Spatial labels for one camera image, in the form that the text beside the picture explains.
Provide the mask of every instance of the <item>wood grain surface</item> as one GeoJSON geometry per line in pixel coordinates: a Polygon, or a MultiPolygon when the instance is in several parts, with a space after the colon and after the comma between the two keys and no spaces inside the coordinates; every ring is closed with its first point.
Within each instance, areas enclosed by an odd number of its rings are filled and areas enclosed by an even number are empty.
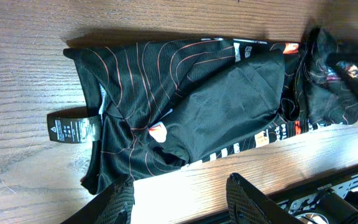
{"type": "MultiPolygon", "coordinates": [[[[358,1],[0,0],[0,223],[59,223],[93,198],[80,186],[91,146],[47,136],[47,113],[85,103],[75,66],[62,55],[67,46],[184,36],[299,41],[313,24],[358,39],[358,1]]],[[[223,210],[231,172],[270,194],[357,162],[358,123],[333,126],[140,180],[134,220],[185,222],[223,210]]]]}

